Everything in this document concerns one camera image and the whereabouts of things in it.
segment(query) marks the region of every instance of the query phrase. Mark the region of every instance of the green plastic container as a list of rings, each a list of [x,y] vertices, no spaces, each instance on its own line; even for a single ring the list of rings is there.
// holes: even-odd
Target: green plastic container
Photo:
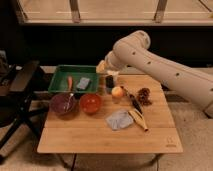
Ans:
[[[50,93],[60,93],[68,91],[67,77],[72,76],[72,92],[77,94],[96,93],[99,85],[99,75],[96,73],[96,66],[86,65],[58,65],[48,91]],[[82,77],[90,79],[90,83],[85,90],[78,90],[76,85]]]

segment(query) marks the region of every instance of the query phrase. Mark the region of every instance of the dark red bowl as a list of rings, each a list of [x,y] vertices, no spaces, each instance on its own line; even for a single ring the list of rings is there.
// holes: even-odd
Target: dark red bowl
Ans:
[[[50,110],[58,115],[64,115],[73,110],[76,104],[74,96],[70,98],[70,93],[59,93],[50,100]]]

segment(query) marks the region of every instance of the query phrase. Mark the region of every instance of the pine cone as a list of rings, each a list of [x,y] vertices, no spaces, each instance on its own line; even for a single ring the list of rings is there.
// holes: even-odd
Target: pine cone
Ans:
[[[149,94],[150,90],[148,88],[142,88],[138,91],[137,99],[141,105],[148,106],[152,104],[152,102],[148,99]]]

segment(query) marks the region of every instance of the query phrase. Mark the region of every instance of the logo on table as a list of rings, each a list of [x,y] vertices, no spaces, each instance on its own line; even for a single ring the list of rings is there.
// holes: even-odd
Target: logo on table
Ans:
[[[173,139],[171,137],[168,137],[166,139],[166,147],[177,147],[176,144],[174,143]]]

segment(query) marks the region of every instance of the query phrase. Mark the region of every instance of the carrot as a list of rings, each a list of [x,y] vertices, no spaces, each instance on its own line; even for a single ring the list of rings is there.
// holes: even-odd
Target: carrot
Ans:
[[[67,83],[68,83],[68,91],[72,90],[72,77],[68,76],[67,77]]]

